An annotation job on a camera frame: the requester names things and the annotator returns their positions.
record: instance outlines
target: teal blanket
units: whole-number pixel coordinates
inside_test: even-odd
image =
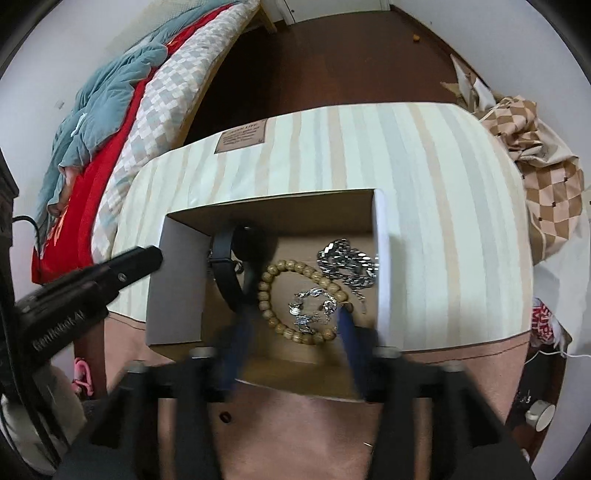
[[[66,183],[63,167],[88,165],[105,142],[121,127],[134,94],[135,85],[167,58],[165,46],[183,28],[208,12],[235,3],[204,0],[157,28],[134,48],[99,68],[78,91],[74,108],[59,126],[53,139],[51,161],[39,192],[35,221],[45,243],[55,218],[48,207],[59,201]]]

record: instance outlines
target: striped fabric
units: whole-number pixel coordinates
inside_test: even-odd
[[[137,175],[113,253],[158,244],[168,212],[320,190],[382,189],[394,272],[385,343],[406,351],[490,342],[530,328],[531,256],[521,177],[454,105],[331,106],[269,119],[265,143],[214,155],[219,134]],[[110,309],[145,321],[148,281]]]

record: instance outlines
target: silver chain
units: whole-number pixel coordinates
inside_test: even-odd
[[[346,238],[329,243],[318,252],[318,267],[331,280],[340,280],[359,299],[365,312],[365,297],[359,290],[371,288],[377,276],[374,260],[351,246]]]

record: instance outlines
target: wooden bed frame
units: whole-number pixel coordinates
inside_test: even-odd
[[[224,49],[224,51],[222,53],[220,53],[217,56],[216,60],[212,63],[212,66],[209,69],[209,71],[207,72],[207,75],[203,81],[203,85],[201,86],[201,89],[199,90],[197,97],[195,98],[195,101],[193,102],[193,106],[191,107],[191,111],[184,118],[181,128],[178,132],[178,136],[175,139],[175,141],[172,143],[170,150],[180,148],[184,145],[184,142],[187,139],[187,135],[189,134],[189,129],[191,128],[191,124],[193,123],[193,120],[195,119],[195,115],[197,114],[197,110],[199,110],[199,106],[201,105],[201,102],[202,102],[203,98],[205,97],[205,94],[207,93],[207,90],[208,90],[209,86],[211,85],[213,78],[216,76],[216,73],[219,70],[219,67],[222,65],[223,61],[225,60],[226,55],[228,55],[228,52],[232,49],[232,47],[236,43],[236,40],[238,40],[238,37],[240,37],[240,35],[242,35],[244,33],[244,31],[249,29],[251,26],[254,26],[255,24],[259,24],[259,23],[262,24],[262,26],[265,28],[265,30],[267,30],[270,34],[277,33],[277,28],[276,28],[275,24],[269,18],[269,15],[267,14],[267,12],[266,12],[265,8],[262,6],[262,4],[259,4],[259,7],[248,18],[248,22],[244,23],[243,29],[236,32],[236,35],[234,35],[234,37],[230,40],[230,43],[228,44],[228,46]]]

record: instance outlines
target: wooden bead bracelet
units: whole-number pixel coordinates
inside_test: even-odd
[[[295,272],[308,277],[314,283],[320,285],[328,293],[330,293],[338,302],[346,302],[349,296],[341,290],[340,286],[334,283],[328,277],[325,277],[322,272],[315,268],[306,265],[303,262],[296,262],[295,260],[278,260],[276,264],[271,264],[267,267],[267,271],[261,275],[261,282],[259,282],[259,309],[262,311],[262,317],[267,321],[270,328],[273,328],[276,333],[283,335],[283,337],[295,343],[303,343],[305,345],[318,345],[324,341],[334,340],[336,337],[336,327],[325,328],[322,332],[316,332],[314,335],[309,333],[301,333],[293,328],[289,328],[277,318],[271,306],[271,284],[275,277],[278,277],[282,272]]]

